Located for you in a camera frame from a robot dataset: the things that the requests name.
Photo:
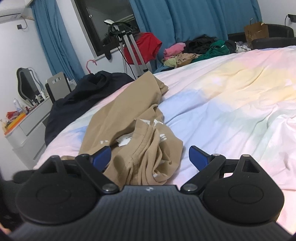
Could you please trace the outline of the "tan printed t-shirt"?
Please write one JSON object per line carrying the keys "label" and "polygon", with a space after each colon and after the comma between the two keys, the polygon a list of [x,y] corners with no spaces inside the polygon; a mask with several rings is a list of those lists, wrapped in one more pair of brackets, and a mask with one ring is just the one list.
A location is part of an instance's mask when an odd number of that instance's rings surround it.
{"label": "tan printed t-shirt", "polygon": [[164,185],[177,171],[183,142],[159,109],[168,87],[147,72],[92,117],[79,153],[111,147],[104,175],[119,187]]}

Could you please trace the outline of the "pink clothes hanger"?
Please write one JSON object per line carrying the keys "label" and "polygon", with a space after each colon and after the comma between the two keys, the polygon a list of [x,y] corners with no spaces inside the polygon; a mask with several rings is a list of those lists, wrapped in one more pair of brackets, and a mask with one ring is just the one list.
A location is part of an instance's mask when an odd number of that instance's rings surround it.
{"label": "pink clothes hanger", "polygon": [[86,70],[89,74],[93,73],[93,69],[97,66],[97,62],[94,59],[90,59],[86,62]]}

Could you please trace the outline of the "pastel tie-dye bed sheet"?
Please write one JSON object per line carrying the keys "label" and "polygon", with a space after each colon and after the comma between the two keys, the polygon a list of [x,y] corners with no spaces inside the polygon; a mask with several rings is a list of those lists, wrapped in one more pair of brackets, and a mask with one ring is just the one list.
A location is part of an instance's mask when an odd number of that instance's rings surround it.
{"label": "pastel tie-dye bed sheet", "polygon": [[165,185],[180,189],[199,174],[192,146],[227,159],[250,155],[282,190],[277,222],[295,233],[295,47],[215,57],[155,77],[168,87],[158,104],[163,118],[142,122],[166,125],[183,143]]}

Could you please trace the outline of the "white vanity desk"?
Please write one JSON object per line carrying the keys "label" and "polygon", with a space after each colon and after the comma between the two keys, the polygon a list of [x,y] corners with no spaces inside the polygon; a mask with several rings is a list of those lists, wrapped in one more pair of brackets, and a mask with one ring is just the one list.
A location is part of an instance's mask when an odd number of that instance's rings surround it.
{"label": "white vanity desk", "polygon": [[6,135],[15,154],[29,169],[37,164],[46,149],[45,130],[52,105],[51,99],[46,98]]}

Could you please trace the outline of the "white black chair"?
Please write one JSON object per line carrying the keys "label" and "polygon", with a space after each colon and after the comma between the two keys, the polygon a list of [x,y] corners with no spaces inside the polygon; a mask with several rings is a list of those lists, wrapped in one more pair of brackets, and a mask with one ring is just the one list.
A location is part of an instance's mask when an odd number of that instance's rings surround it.
{"label": "white black chair", "polygon": [[46,81],[45,87],[52,103],[64,98],[71,92],[70,85],[63,72],[50,77]]}

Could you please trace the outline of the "wavy vanity mirror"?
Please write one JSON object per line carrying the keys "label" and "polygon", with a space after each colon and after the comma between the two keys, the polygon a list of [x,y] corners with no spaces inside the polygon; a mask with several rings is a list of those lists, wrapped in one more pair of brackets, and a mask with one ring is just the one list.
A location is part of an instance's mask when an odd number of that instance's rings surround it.
{"label": "wavy vanity mirror", "polygon": [[19,68],[16,71],[18,93],[30,106],[37,106],[45,100],[44,85],[33,68]]}

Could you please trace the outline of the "beige patterned garment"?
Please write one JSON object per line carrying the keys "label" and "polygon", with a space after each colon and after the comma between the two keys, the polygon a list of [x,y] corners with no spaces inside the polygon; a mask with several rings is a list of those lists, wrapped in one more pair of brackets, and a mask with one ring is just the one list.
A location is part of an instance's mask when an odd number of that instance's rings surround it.
{"label": "beige patterned garment", "polygon": [[164,66],[179,68],[185,65],[190,64],[193,60],[200,57],[200,54],[194,53],[179,53],[177,55],[166,56],[162,59]]}

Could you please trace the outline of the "blue left curtain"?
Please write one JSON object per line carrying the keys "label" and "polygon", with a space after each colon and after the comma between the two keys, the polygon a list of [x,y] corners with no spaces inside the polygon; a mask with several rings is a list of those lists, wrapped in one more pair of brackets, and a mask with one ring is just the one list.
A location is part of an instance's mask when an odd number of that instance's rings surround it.
{"label": "blue left curtain", "polygon": [[85,74],[74,51],[56,1],[32,1],[38,36],[53,75],[63,72],[78,82]]}

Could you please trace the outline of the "blue curtain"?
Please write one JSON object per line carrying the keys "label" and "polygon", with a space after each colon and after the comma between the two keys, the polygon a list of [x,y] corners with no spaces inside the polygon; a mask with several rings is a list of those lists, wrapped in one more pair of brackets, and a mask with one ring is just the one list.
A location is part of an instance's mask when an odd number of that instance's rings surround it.
{"label": "blue curtain", "polygon": [[250,20],[261,21],[257,1],[224,0],[143,0],[130,1],[141,32],[153,33],[162,46],[152,70],[162,68],[164,49],[201,35],[227,40],[229,34],[243,32]]}
{"label": "blue curtain", "polygon": [[56,1],[32,1],[38,36],[53,75],[63,72],[78,82],[85,74],[74,51]]}

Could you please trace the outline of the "black garment pile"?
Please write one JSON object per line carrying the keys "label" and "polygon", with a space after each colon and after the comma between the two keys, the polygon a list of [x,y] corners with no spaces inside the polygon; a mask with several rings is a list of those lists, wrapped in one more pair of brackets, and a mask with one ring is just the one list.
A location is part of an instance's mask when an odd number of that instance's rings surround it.
{"label": "black garment pile", "polygon": [[205,54],[210,49],[210,45],[217,40],[216,37],[201,35],[193,40],[186,41],[183,53]]}

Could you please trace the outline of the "pink folded garment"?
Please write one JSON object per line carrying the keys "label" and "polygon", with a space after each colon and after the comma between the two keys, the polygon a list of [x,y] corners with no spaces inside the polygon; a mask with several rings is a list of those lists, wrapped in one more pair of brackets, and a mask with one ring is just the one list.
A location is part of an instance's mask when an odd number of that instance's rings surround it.
{"label": "pink folded garment", "polygon": [[171,56],[175,56],[183,52],[186,44],[183,42],[176,43],[169,48],[164,50],[164,58],[170,58]]}

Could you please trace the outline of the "red t-shirt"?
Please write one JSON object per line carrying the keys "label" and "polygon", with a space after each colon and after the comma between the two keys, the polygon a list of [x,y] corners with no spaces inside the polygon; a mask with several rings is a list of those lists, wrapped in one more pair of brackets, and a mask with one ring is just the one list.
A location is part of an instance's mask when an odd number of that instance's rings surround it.
{"label": "red t-shirt", "polygon": [[[153,33],[149,33],[149,32],[140,33],[137,36],[137,39],[135,40],[135,42],[138,46],[138,49],[142,55],[142,58],[145,64],[147,64],[149,61],[156,59],[156,56],[162,46],[162,42]],[[131,44],[131,47],[137,59],[137,63],[141,65],[140,59],[134,49],[133,44]],[[124,46],[123,50],[124,50],[124,55],[128,64],[133,64],[133,60],[128,51],[127,46]]]}

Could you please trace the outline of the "blue right curtain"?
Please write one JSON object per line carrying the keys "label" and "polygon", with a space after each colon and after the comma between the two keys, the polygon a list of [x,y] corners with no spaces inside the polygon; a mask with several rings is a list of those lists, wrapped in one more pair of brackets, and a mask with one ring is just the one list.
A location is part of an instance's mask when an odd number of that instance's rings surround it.
{"label": "blue right curtain", "polygon": [[162,68],[164,49],[201,35],[227,40],[229,34],[243,32],[250,20],[261,21],[257,1],[224,0],[143,0],[130,1],[141,32],[153,33],[162,46],[152,70]]}

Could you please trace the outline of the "white air conditioner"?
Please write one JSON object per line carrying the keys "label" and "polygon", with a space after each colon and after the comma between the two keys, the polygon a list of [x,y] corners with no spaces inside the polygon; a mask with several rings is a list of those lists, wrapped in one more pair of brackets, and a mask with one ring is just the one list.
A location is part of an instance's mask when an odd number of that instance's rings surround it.
{"label": "white air conditioner", "polygon": [[18,20],[20,18],[32,18],[30,4],[32,1],[2,0],[0,3],[1,23]]}

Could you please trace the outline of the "wall power socket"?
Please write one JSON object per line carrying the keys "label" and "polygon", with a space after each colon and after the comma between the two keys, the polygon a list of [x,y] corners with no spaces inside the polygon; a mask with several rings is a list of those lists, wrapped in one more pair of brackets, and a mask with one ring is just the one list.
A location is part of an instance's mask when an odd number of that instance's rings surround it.
{"label": "wall power socket", "polygon": [[296,23],[296,15],[288,14],[287,16],[292,23]]}

